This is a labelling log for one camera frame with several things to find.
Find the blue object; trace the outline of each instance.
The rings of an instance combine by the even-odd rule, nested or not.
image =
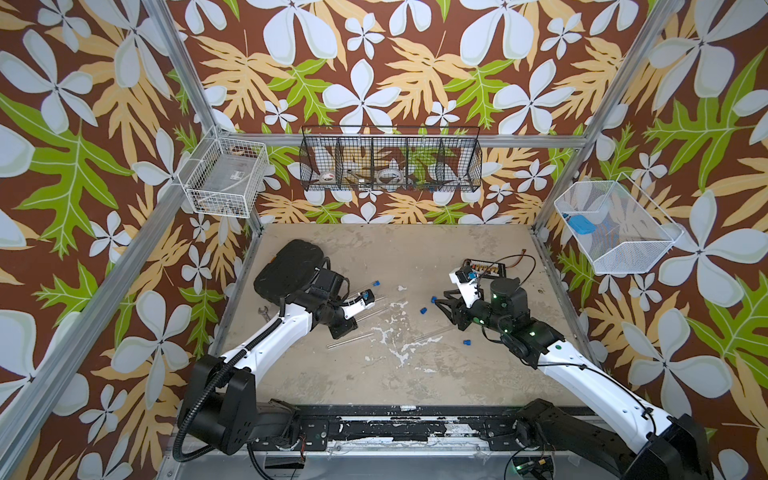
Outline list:
[[[579,235],[587,235],[594,232],[597,227],[591,221],[587,220],[584,215],[574,215],[573,217],[566,217],[566,222],[571,226],[574,232]]]

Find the white paint stain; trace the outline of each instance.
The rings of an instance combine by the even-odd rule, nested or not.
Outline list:
[[[397,353],[393,349],[389,349],[389,351],[392,352],[392,354],[394,356],[396,356],[398,360],[400,360],[400,365],[398,365],[397,368],[400,368],[401,366],[404,366],[406,364],[406,360],[408,359],[408,357],[410,355],[409,353],[406,353],[405,355],[403,355],[401,353]]]
[[[440,340],[442,340],[442,336],[439,336],[437,338],[430,337],[430,338],[428,338],[427,340],[425,340],[423,342],[406,343],[405,345],[402,346],[400,351],[401,352],[405,352],[406,349],[411,348],[413,346],[424,346],[424,345],[426,345],[428,343],[437,343]]]
[[[395,329],[384,330],[378,326],[374,326],[371,330],[378,330],[382,333],[382,339],[379,342],[383,343],[384,345],[386,345],[386,339],[389,336],[389,334],[395,331]]]
[[[446,435],[470,436],[475,433],[478,433],[478,431],[474,430],[472,427],[470,427],[466,423],[446,423],[445,424]]]

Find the concrete floor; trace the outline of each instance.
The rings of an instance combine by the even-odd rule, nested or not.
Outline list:
[[[268,306],[271,316],[276,313],[273,304],[253,291],[253,279],[294,238],[322,247],[333,270],[349,277],[353,289],[379,280],[376,295],[387,298],[377,306],[386,303],[392,308],[362,321],[344,339],[372,331],[373,336],[335,349],[326,348],[334,342],[327,327],[317,326],[264,376],[257,388],[261,400],[522,406],[543,398],[558,406],[583,405],[554,380],[523,366],[504,346],[485,340],[476,326],[413,343],[449,324],[430,299],[454,288],[448,273],[463,259],[495,260],[523,248],[538,258],[528,228],[521,225],[268,225],[224,341],[225,351],[263,326],[257,309]],[[531,263],[524,258],[508,276],[524,278]],[[489,284],[483,280],[481,285],[486,295]],[[540,261],[525,289],[533,316],[573,342]],[[419,310],[425,306],[422,315]],[[470,346],[462,343],[466,339],[472,341]]]

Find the basket divider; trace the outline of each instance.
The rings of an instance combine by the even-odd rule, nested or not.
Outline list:
[[[403,157],[406,158],[406,162],[405,162],[405,170],[402,171],[402,184],[403,184],[403,187],[406,190],[408,190],[408,182],[409,182],[408,156],[410,154],[411,149],[409,148],[410,139],[406,137],[405,140],[406,140],[406,152],[403,154]]]
[[[371,155],[370,155],[370,161],[371,161],[371,175],[370,175],[370,189],[373,190],[373,186],[376,184],[376,166],[373,163],[373,137],[371,137]]]

